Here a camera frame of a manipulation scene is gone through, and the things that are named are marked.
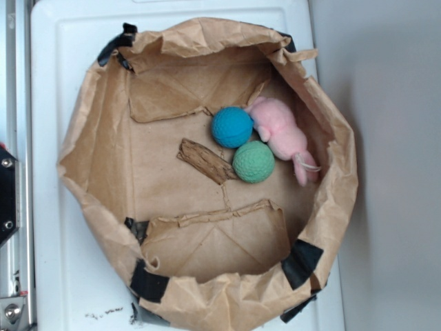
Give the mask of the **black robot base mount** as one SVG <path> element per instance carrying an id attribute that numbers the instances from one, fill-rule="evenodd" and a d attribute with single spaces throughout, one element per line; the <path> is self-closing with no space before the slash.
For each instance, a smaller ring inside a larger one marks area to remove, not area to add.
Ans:
<path id="1" fill-rule="evenodd" d="M 1 143 L 1 247 L 3 247 L 19 228 L 18 180 L 19 162 Z"/>

